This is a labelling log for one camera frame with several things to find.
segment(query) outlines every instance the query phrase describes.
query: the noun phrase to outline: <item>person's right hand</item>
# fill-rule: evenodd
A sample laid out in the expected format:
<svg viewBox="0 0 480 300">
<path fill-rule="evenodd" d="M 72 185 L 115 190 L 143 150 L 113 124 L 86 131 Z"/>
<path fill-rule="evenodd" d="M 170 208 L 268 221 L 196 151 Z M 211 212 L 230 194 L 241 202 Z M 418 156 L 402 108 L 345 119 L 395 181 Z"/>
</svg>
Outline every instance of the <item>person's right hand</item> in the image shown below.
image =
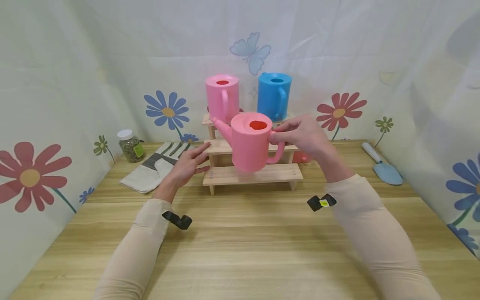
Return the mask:
<svg viewBox="0 0 480 300">
<path fill-rule="evenodd" d="M 270 142 L 292 143 L 301 151 L 315 159 L 322 168 L 327 182 L 337 182 L 355 175 L 355 172 L 340 158 L 318 122 L 309 115 L 299 116 L 285 121 L 273 128 Z"/>
<path fill-rule="evenodd" d="M 335 151 L 318 122 L 310 115 L 289 119 L 273 131 L 276 133 L 270 135 L 270 143 L 292 143 L 316 160 L 321 153 Z"/>
</svg>

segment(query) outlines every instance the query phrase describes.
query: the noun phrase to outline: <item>white curtain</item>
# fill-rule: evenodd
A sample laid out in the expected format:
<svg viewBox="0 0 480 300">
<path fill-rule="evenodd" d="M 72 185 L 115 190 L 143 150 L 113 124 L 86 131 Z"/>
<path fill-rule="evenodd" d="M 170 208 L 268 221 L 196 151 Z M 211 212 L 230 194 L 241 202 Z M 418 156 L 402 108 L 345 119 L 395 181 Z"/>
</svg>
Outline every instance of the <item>white curtain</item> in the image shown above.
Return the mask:
<svg viewBox="0 0 480 300">
<path fill-rule="evenodd" d="M 119 130 L 150 142 L 208 137 L 204 79 L 217 73 L 240 78 L 245 111 L 256 109 L 258 75 L 291 75 L 292 113 L 313 114 L 335 140 L 381 138 L 387 159 L 478 254 L 479 6 L 3 1 L 0 299 L 113 165 Z M 252 45 L 239 53 L 242 39 Z M 249 65 L 254 57 L 263 64 Z M 172 119 L 156 109 L 163 98 Z"/>
</svg>

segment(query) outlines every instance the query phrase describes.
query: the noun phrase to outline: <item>red watering can opening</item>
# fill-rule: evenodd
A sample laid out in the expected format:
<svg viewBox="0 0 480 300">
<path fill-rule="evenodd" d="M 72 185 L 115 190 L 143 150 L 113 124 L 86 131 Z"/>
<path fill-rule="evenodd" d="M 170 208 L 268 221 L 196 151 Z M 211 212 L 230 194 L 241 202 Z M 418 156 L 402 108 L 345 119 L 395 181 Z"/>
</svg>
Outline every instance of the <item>red watering can opening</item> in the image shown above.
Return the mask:
<svg viewBox="0 0 480 300">
<path fill-rule="evenodd" d="M 262 130 L 267 128 L 267 123 L 262 121 L 252 121 L 250 122 L 250 127 L 252 127 L 255 130 Z"/>
</svg>

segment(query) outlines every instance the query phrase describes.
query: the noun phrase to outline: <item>pink object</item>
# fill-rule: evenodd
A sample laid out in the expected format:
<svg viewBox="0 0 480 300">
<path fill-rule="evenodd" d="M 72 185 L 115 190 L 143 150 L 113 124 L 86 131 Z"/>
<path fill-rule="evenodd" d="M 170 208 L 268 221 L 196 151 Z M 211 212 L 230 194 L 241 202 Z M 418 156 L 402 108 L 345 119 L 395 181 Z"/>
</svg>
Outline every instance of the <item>pink object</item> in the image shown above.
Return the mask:
<svg viewBox="0 0 480 300">
<path fill-rule="evenodd" d="M 239 111 L 239 79 L 219 74 L 205 80 L 210 119 L 230 123 Z"/>
<path fill-rule="evenodd" d="M 283 155 L 280 142 L 274 157 L 268 157 L 268 137 L 273 133 L 272 121 L 258 112 L 244 112 L 233 117 L 230 126 L 220 119 L 212 122 L 232 147 L 233 165 L 243 172 L 256 172 L 266 164 L 276 164 Z"/>
<path fill-rule="evenodd" d="M 312 160 L 310 156 L 308 156 L 305 152 L 297 151 L 293 154 L 293 163 L 308 163 Z"/>
</svg>

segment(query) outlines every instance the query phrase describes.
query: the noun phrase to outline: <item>blue flower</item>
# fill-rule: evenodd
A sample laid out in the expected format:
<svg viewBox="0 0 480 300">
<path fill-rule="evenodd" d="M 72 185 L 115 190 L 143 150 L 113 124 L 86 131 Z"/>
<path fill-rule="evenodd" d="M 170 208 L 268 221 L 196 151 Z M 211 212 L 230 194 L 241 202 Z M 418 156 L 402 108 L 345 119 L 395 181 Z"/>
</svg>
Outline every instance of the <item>blue flower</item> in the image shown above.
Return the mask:
<svg viewBox="0 0 480 300">
<path fill-rule="evenodd" d="M 88 196 L 90 196 L 94 190 L 95 190 L 94 188 L 89 188 L 88 190 L 84 191 L 80 195 L 80 200 L 78 202 L 80 202 L 81 204 L 84 204 L 85 201 L 87 201 Z"/>
<path fill-rule="evenodd" d="M 448 224 L 447 227 L 450 228 L 450 230 L 458 237 L 458 239 L 462 241 L 462 243 L 465 244 L 465 246 L 470 250 L 470 252 L 475 255 L 475 253 L 473 253 L 473 249 L 478 250 L 479 247 L 475 243 L 473 237 L 469 235 L 468 230 L 466 230 L 465 228 L 457 229 L 453 224 Z"/>
<path fill-rule="evenodd" d="M 168 120 L 168 128 L 170 128 L 171 130 L 175 130 L 176 126 L 183 128 L 182 121 L 190 121 L 189 118 L 181 116 L 182 113 L 188 111 L 188 107 L 183 107 L 185 103 L 187 103 L 187 100 L 185 100 L 184 98 L 180 98 L 177 101 L 177 93 L 173 92 L 170 93 L 170 95 L 168 96 L 167 106 L 167 102 L 165 101 L 165 97 L 163 96 L 162 92 L 157 91 L 156 97 L 158 98 L 158 100 L 150 95 L 144 96 L 145 101 L 150 104 L 147 105 L 148 109 L 145 112 L 147 116 L 159 117 L 155 120 L 156 126 L 162 126 Z"/>
<path fill-rule="evenodd" d="M 478 155 L 478 161 L 480 164 L 480 153 Z M 465 183 L 458 180 L 449 180 L 446 182 L 446 187 L 452 192 L 460 194 L 470 194 L 465 198 L 462 198 L 455 202 L 455 209 L 457 210 L 470 210 L 473 205 L 480 200 L 480 172 L 475 165 L 475 162 L 471 159 L 467 160 L 467 165 L 464 163 L 456 163 L 452 167 L 453 172 L 468 181 Z M 475 208 L 473 212 L 473 219 L 480 222 L 480 205 Z"/>
<path fill-rule="evenodd" d="M 184 134 L 184 135 L 180 138 L 180 140 L 181 140 L 182 142 L 189 142 L 189 143 L 191 143 L 191 142 L 197 142 L 197 141 L 198 141 L 198 137 L 196 137 L 195 134 L 188 134 L 188 133 L 186 133 L 186 134 Z"/>
</svg>

